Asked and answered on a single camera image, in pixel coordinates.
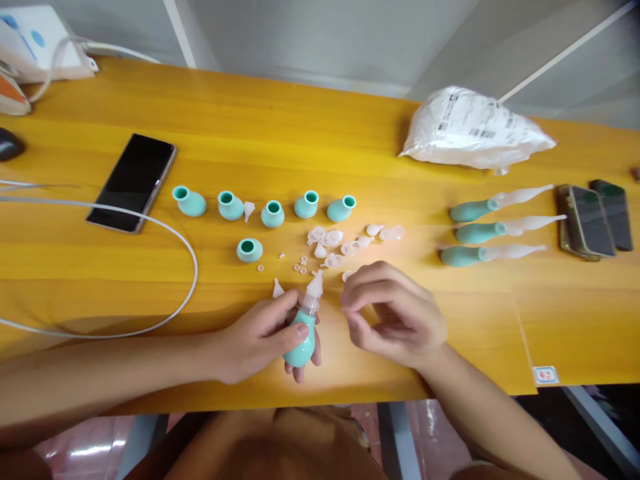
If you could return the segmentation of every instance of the person's left hand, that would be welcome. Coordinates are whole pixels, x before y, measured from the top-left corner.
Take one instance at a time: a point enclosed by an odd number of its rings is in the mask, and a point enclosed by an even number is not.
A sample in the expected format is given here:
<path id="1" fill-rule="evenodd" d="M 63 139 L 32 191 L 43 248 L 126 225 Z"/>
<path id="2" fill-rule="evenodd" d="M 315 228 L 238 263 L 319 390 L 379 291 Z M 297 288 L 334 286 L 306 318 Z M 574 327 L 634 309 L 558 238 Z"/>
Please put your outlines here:
<path id="1" fill-rule="evenodd" d="M 230 327 L 215 333 L 215 344 L 207 347 L 208 361 L 215 365 L 214 378 L 228 385 L 239 383 L 300 345 L 309 328 L 304 323 L 290 325 L 299 295 L 301 299 L 301 292 L 289 290 L 274 300 L 262 300 Z M 320 342 L 317 332 L 315 335 L 311 360 L 320 365 Z M 296 382 L 302 382 L 304 367 L 293 368 L 285 362 L 285 370 Z"/>

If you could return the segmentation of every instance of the yellow table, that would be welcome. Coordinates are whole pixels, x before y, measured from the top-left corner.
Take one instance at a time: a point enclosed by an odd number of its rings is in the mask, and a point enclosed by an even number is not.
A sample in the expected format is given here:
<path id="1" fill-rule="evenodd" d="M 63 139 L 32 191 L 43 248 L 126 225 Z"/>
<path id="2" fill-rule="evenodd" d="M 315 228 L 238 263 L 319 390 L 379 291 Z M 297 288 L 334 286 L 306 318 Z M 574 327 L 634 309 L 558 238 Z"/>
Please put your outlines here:
<path id="1" fill-rule="evenodd" d="M 28 150 L 0 164 L 0 179 L 76 185 L 15 195 L 94 201 L 132 133 L 176 144 L 178 158 L 152 215 L 186 234 L 201 274 L 184 313 L 155 334 L 229 325 L 271 295 L 274 277 L 285 288 L 303 287 L 311 277 L 293 265 L 302 255 L 311 257 L 306 234 L 318 224 L 330 227 L 324 208 L 350 193 L 358 206 L 339 226 L 346 238 L 355 238 L 368 223 L 400 224 L 407 236 L 377 241 L 349 258 L 345 269 L 384 259 L 432 289 L 452 344 L 508 393 L 536 392 L 536 365 L 556 366 L 564 384 L 640 381 L 638 252 L 586 263 L 560 252 L 549 226 L 515 239 L 550 246 L 524 259 L 454 269 L 437 258 L 438 247 L 455 243 L 448 207 L 499 191 L 586 185 L 598 177 L 627 189 L 633 233 L 640 239 L 640 189 L 628 174 L 640 152 L 638 132 L 540 120 L 558 146 L 494 177 L 396 158 L 413 102 L 118 59 L 100 64 L 94 79 L 53 84 L 30 116 L 2 117 Z M 171 198 L 178 184 L 207 198 L 204 217 L 179 212 Z M 256 204 L 248 223 L 218 215 L 215 199 L 224 189 Z M 307 189 L 320 193 L 323 210 L 303 221 L 294 216 L 293 202 Z M 276 230 L 259 218 L 270 199 L 279 200 L 287 215 Z M 486 220 L 554 213 L 548 193 Z M 39 327 L 56 323 L 120 333 L 151 325 L 178 306 L 192 275 L 182 244 L 156 225 L 147 224 L 138 236 L 124 235 L 86 224 L 86 214 L 79 207 L 0 204 L 1 316 Z M 263 243 L 264 272 L 237 260 L 235 247 L 244 237 Z M 307 269 L 317 264 L 312 259 Z M 425 397 L 412 371 L 350 344 L 337 301 L 342 271 L 326 272 L 319 326 L 323 365 L 308 367 L 303 385 L 286 376 L 278 361 L 239 385 L 186 385 L 116 412 Z M 0 326 L 2 358 L 59 342 Z"/>

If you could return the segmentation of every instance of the gray wall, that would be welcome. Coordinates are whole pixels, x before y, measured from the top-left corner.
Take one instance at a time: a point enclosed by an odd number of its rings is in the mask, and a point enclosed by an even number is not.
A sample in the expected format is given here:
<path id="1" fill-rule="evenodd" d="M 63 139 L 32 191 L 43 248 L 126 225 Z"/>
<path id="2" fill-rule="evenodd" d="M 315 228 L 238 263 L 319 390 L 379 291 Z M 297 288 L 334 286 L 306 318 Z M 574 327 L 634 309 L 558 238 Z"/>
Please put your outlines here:
<path id="1" fill-rule="evenodd" d="M 505 104 L 525 115 L 640 130 L 640 7 Z"/>
<path id="2" fill-rule="evenodd" d="M 182 0 L 222 71 L 403 97 L 478 0 Z"/>
<path id="3" fill-rule="evenodd" d="M 416 82 L 423 100 L 447 85 L 500 97 L 625 0 L 482 0 Z"/>
<path id="4" fill-rule="evenodd" d="M 3 7 L 45 3 L 76 35 L 186 66 L 162 0 L 2 0 Z"/>

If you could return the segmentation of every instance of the computer mouse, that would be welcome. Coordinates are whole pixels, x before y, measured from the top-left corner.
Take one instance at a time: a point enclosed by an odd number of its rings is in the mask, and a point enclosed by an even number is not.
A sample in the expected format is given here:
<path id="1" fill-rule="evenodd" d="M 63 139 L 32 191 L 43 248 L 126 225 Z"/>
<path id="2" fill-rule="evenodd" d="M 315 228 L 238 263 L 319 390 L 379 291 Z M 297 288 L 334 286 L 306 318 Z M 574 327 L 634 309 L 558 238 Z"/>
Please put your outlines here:
<path id="1" fill-rule="evenodd" d="M 25 150 L 25 144 L 9 130 L 0 128 L 0 161 L 16 158 Z"/>

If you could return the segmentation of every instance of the smartphone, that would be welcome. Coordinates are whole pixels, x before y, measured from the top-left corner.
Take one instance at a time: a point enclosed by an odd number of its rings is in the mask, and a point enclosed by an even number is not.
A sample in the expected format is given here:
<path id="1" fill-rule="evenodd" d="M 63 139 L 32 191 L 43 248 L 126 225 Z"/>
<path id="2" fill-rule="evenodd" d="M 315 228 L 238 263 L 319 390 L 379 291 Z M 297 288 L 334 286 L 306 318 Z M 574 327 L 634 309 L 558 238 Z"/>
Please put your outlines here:
<path id="1" fill-rule="evenodd" d="M 570 185 L 564 184 L 556 188 L 556 202 L 558 206 L 558 213 L 564 214 L 567 216 L 565 220 L 560 220 L 557 222 L 560 249 L 564 250 L 567 253 L 575 255 L 576 257 L 580 257 L 586 261 L 590 261 L 590 262 L 600 261 L 602 260 L 602 257 L 600 257 L 599 255 L 586 255 L 578 251 L 574 247 L 576 242 L 573 240 L 573 236 L 571 234 L 571 228 L 569 227 L 569 216 L 575 214 L 574 209 L 570 207 L 570 205 L 572 205 L 569 197 L 570 187 L 571 187 Z"/>
<path id="2" fill-rule="evenodd" d="M 615 248 L 600 195 L 569 186 L 569 217 L 573 247 L 584 255 L 614 257 Z"/>
<path id="3" fill-rule="evenodd" d="M 175 145 L 134 133 L 95 201 L 148 214 L 178 152 Z M 140 233 L 145 220 L 104 209 L 93 209 L 87 221 L 126 233 Z"/>
<path id="4" fill-rule="evenodd" d="M 589 182 L 589 188 L 600 194 L 615 247 L 621 251 L 632 251 L 629 210 L 624 188 L 604 180 Z"/>

